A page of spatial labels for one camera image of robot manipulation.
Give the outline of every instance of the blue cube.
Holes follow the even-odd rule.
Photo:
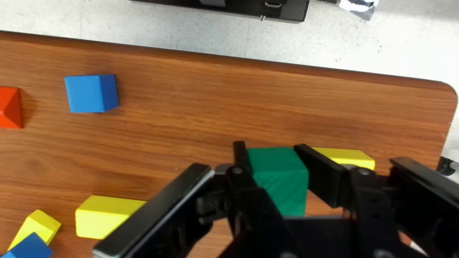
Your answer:
[[[118,106],[115,74],[67,76],[72,113],[108,111]]]
[[[51,258],[52,249],[38,233],[31,233],[2,258]]]

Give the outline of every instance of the wood grain surface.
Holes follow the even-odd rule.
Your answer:
[[[41,207],[62,220],[55,256],[91,256],[75,235],[90,195],[150,199],[193,162],[232,162],[232,142],[362,149],[437,166],[457,106],[442,83],[0,33],[0,84],[22,88],[22,130],[0,130],[0,252]],[[121,106],[72,114],[64,77],[115,73]],[[309,195],[309,215],[336,213]],[[219,222],[191,256],[232,239]]]

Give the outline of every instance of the yellow rectangular block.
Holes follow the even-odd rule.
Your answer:
[[[77,210],[77,235],[104,239],[137,212],[146,200],[92,195]]]
[[[376,162],[372,156],[359,149],[332,149],[332,147],[313,147],[329,159],[341,164],[355,164],[375,170]]]
[[[34,232],[38,233],[44,239],[44,242],[47,242],[47,245],[49,245],[58,233],[61,225],[62,223],[54,216],[45,213],[41,209],[37,209],[27,217],[27,220],[21,226],[19,232],[9,246],[9,250]]]

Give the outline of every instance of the red block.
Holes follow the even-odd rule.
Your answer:
[[[0,86],[0,127],[24,127],[19,88]]]

